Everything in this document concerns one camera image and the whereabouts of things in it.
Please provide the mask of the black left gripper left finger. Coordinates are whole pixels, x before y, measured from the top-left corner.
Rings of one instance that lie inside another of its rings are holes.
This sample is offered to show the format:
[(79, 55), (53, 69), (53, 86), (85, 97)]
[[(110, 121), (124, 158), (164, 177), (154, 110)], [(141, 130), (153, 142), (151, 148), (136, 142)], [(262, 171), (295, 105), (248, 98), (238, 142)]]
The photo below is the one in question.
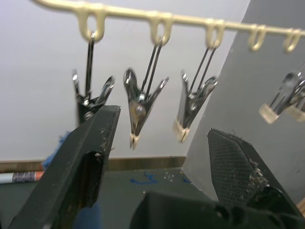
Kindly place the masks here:
[(97, 200), (121, 107), (105, 105), (72, 131), (12, 220), (11, 229), (71, 229)]

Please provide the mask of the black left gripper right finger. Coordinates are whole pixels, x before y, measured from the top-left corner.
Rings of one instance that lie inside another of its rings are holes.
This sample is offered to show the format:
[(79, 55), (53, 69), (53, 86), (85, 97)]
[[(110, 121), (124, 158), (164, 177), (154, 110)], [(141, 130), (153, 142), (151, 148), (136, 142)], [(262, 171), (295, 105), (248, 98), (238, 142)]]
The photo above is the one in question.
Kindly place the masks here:
[(302, 216), (250, 143), (214, 128), (207, 137), (211, 178), (219, 202)]

